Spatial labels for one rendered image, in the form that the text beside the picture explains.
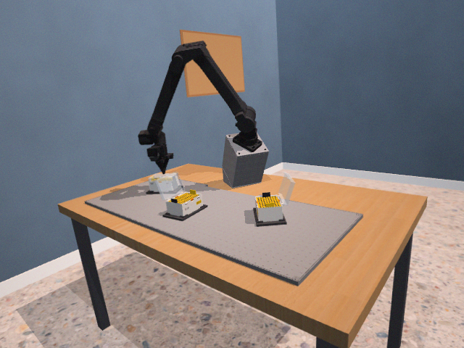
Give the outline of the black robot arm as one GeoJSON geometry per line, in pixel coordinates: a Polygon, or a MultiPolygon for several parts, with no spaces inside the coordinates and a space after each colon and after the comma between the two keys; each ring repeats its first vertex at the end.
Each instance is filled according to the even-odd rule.
{"type": "Polygon", "coordinates": [[[255,121],[256,112],[254,108],[247,106],[236,93],[233,86],[211,57],[206,48],[206,43],[204,41],[197,41],[180,45],[173,53],[172,61],[147,130],[141,130],[138,135],[140,145],[151,145],[153,143],[158,145],[153,145],[146,149],[149,159],[156,161],[160,156],[167,155],[167,144],[165,133],[162,132],[162,125],[183,69],[191,60],[194,60],[202,69],[235,116],[237,120],[236,127],[241,132],[233,138],[233,142],[250,152],[254,152],[262,145],[262,141],[257,139],[257,121],[255,121]],[[160,146],[161,144],[166,145],[160,146]]]}

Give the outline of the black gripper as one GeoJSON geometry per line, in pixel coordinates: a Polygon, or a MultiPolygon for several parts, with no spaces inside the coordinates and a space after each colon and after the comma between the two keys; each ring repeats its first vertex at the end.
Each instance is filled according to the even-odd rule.
{"type": "Polygon", "coordinates": [[[169,159],[173,159],[173,153],[167,153],[166,156],[160,156],[158,160],[155,161],[157,166],[162,171],[162,174],[165,174],[169,159]]]}

